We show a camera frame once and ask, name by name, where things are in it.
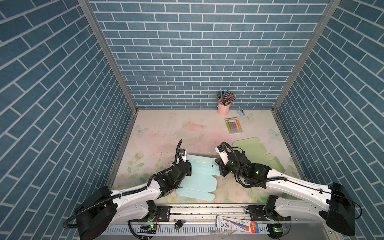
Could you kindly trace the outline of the light blue paper box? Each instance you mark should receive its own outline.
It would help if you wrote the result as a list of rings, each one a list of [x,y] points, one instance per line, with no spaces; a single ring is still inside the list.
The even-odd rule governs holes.
[[[181,197],[213,201],[215,198],[213,192],[218,184],[215,176],[220,175],[215,158],[187,155],[187,160],[192,164],[192,173],[182,180],[176,193]]]

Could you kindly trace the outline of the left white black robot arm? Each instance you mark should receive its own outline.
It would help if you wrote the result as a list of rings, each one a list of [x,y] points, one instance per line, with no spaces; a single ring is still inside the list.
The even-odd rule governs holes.
[[[185,177],[192,174],[192,164],[178,164],[153,174],[148,183],[125,190],[107,186],[88,197],[63,223],[65,229],[77,229],[80,239],[94,240],[113,225],[130,221],[151,221],[158,207],[155,200],[178,189]]]

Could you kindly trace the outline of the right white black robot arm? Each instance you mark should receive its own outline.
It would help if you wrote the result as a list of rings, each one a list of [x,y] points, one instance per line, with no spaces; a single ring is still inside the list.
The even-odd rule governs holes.
[[[282,197],[269,196],[263,211],[269,220],[299,217],[326,224],[330,229],[346,236],[356,234],[356,208],[346,188],[338,183],[330,186],[306,182],[285,175],[270,166],[252,163],[244,151],[221,145],[216,147],[220,158],[215,162],[221,176],[232,173],[242,187],[263,188],[298,198],[290,202]]]

